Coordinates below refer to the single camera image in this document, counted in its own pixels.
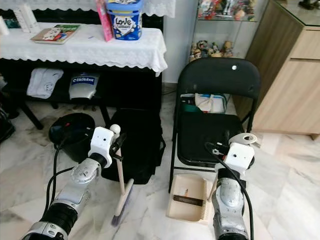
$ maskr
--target chair seat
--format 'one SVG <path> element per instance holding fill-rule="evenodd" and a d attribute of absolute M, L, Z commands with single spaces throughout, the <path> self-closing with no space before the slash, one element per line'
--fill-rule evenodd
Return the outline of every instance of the chair seat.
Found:
<path fill-rule="evenodd" d="M 242 123 L 236 115 L 182 112 L 178 125 L 177 156 L 186 165 L 213 168 L 218 161 L 206 151 L 205 143 L 228 145 L 231 137 L 243 132 Z"/>

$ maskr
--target broom handle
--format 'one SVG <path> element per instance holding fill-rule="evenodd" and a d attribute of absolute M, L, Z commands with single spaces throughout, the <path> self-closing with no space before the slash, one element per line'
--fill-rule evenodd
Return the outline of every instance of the broom handle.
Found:
<path fill-rule="evenodd" d="M 214 194 L 214 192 L 215 192 L 215 190 L 217 188 L 217 181 L 218 181 L 218 174 L 216 175 L 216 178 L 215 178 L 215 180 L 213 182 L 213 185 L 212 185 L 212 188 L 211 188 L 211 191 L 210 191 L 210 195 L 209 195 L 209 197 L 207 199 L 209 203 L 211 203 L 212 195 Z"/>
<path fill-rule="evenodd" d="M 118 156 L 121 156 L 121 150 L 119 149 L 116 154 Z M 121 190 L 121 195 L 125 194 L 125 181 L 124 181 L 124 172 L 122 169 L 122 162 L 120 160 L 116 160 L 116 166 L 118 168 L 118 174 L 119 174 L 119 182 L 120 182 L 120 190 Z"/>

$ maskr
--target black bucket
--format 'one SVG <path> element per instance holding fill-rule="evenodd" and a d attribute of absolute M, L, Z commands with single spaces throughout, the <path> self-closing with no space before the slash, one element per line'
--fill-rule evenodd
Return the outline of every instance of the black bucket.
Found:
<path fill-rule="evenodd" d="M 49 129 L 49 139 L 54 148 L 63 142 L 63 151 L 74 161 L 81 163 L 88 157 L 95 120 L 84 113 L 72 113 L 60 117 Z"/>

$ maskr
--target cabinet drawer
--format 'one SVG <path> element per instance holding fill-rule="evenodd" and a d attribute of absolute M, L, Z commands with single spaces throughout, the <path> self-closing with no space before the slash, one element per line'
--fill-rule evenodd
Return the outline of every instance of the cabinet drawer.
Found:
<path fill-rule="evenodd" d="M 304 30 L 290 57 L 292 59 L 320 60 L 320 30 Z"/>

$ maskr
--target beige dustpan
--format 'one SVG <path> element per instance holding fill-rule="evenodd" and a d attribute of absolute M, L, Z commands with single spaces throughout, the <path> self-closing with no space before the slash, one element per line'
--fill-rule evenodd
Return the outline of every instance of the beige dustpan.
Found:
<path fill-rule="evenodd" d="M 172 219 L 208 225 L 212 202 L 208 202 L 213 183 L 195 174 L 176 174 L 173 178 L 166 216 Z M 174 200 L 174 195 L 203 200 L 202 206 Z"/>

